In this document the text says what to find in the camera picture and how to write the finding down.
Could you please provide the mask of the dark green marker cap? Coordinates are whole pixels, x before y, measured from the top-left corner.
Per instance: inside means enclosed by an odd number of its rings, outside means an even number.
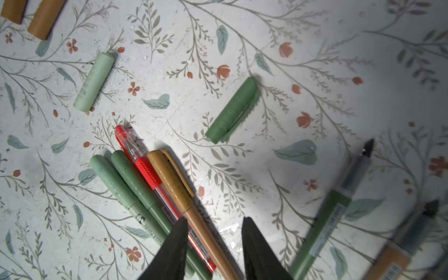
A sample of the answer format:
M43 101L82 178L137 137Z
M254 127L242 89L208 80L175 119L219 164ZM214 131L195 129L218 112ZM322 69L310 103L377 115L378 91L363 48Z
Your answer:
M248 77L205 133L212 143L226 142L245 121L260 97L256 80Z

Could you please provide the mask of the dark green marker pen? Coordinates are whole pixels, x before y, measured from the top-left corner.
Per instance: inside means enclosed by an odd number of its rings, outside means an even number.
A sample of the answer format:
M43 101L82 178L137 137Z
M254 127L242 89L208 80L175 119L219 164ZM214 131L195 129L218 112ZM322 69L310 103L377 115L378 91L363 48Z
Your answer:
M348 209L353 195L370 168L374 145L375 140L373 138L364 143L362 152L353 158L345 175L326 197L310 232L290 265L289 273L294 280L302 280L307 276Z

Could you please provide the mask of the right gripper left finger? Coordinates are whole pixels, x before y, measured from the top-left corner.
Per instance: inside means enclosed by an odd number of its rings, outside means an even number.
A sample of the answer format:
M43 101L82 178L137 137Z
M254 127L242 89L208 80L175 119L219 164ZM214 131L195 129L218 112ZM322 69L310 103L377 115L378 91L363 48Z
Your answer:
M183 280L186 274L188 222L181 217L139 280Z

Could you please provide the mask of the gold marker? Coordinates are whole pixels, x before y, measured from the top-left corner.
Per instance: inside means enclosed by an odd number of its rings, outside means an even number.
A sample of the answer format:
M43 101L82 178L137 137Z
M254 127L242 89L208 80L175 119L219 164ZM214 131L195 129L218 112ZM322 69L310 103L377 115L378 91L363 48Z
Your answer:
M364 279L398 279L435 228L439 205L440 200L434 199L426 203L423 210L411 215L394 238L385 245Z

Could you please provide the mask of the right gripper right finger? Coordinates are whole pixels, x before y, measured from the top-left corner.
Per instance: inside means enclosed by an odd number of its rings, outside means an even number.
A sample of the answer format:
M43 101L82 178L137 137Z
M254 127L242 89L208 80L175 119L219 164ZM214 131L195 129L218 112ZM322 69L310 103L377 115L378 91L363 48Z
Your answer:
M251 217L243 218L241 238L247 280L292 280Z

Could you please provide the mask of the gold marker cap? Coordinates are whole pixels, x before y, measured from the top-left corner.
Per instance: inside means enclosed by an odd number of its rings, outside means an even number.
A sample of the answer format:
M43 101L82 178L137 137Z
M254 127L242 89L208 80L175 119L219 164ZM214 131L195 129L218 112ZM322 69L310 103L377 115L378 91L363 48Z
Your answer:
M39 40L46 40L66 0L43 0L28 27L28 32Z
M1 17L20 25L26 4L27 0L5 0L2 6Z

